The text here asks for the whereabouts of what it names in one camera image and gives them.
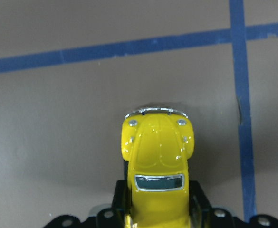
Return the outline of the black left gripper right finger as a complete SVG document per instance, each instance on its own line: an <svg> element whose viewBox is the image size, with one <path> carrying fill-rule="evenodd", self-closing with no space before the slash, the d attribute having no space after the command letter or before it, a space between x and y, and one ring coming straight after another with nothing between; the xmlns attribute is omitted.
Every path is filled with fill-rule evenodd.
<svg viewBox="0 0 278 228"><path fill-rule="evenodd" d="M248 222L232 215L224 208L212 207L197 181L190 181L190 217L195 228L278 228L278 219L259 214Z"/></svg>

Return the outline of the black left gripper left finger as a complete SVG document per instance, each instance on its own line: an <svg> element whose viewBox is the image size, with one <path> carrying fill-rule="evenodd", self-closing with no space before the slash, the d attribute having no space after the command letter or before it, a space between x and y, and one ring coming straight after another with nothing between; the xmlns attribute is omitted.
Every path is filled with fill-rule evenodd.
<svg viewBox="0 0 278 228"><path fill-rule="evenodd" d="M81 222L77 217L71 215L59 216L48 224L46 228L123 228L125 226L124 216L128 210L127 190L127 168L128 162L123 161L124 179L118 180L111 206L100 209L95 215L89 216Z"/></svg>

